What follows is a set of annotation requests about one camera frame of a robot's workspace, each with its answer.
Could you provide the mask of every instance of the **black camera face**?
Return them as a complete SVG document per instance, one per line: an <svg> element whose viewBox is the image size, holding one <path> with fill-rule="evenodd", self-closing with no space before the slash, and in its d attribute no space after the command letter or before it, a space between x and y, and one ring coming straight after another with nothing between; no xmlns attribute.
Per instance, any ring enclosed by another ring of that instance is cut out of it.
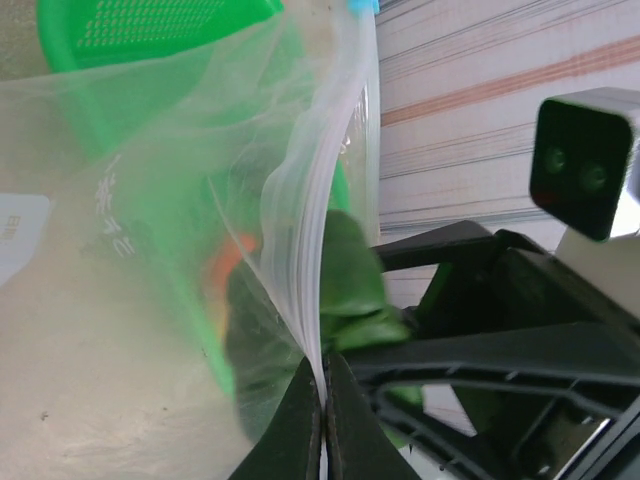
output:
<svg viewBox="0 0 640 480"><path fill-rule="evenodd" d="M609 238L633 146L622 115L545 100L538 112L529 193L558 220Z"/></svg>

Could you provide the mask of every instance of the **camera lens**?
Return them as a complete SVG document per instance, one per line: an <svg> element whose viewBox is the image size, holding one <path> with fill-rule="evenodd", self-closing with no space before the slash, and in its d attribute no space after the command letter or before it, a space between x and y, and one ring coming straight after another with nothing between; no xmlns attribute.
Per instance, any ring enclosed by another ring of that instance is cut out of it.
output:
<svg viewBox="0 0 640 480"><path fill-rule="evenodd" d="M607 183L607 172L597 163L588 163L582 169L580 174L580 185L589 192L595 193L604 188Z"/></svg>
<svg viewBox="0 0 640 480"><path fill-rule="evenodd" d="M556 147L551 147L547 150L544 157L544 165L547 172L551 174L560 173L564 170L566 163L567 159L562 150Z"/></svg>

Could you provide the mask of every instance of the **blue cap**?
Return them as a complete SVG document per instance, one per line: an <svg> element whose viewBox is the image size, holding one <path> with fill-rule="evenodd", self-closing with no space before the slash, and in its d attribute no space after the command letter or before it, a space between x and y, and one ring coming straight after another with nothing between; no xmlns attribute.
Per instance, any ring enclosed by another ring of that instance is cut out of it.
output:
<svg viewBox="0 0 640 480"><path fill-rule="evenodd" d="M380 13L380 2L378 0L348 0L349 10L361 12L366 8L373 8L373 13Z"/></svg>

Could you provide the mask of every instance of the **camera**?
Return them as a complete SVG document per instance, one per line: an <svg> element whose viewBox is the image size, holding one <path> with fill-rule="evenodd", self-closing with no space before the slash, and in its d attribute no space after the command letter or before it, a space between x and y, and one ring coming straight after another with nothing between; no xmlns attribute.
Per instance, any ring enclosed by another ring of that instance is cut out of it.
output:
<svg viewBox="0 0 640 480"><path fill-rule="evenodd" d="M597 88L546 99L538 111L529 193L582 235L640 232L640 92Z"/></svg>

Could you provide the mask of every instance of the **plastic bag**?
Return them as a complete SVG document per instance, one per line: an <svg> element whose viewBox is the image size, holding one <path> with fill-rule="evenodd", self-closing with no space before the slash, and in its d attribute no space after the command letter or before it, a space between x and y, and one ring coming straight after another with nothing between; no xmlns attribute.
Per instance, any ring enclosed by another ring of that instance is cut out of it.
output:
<svg viewBox="0 0 640 480"><path fill-rule="evenodd" d="M277 308L264 328L320 366L324 219L341 150L351 204L371 195L352 117L375 71L372 13L331 11L320 52L285 11L166 59L0 85L3 480L226 478L251 448L224 354L241 259Z"/></svg>

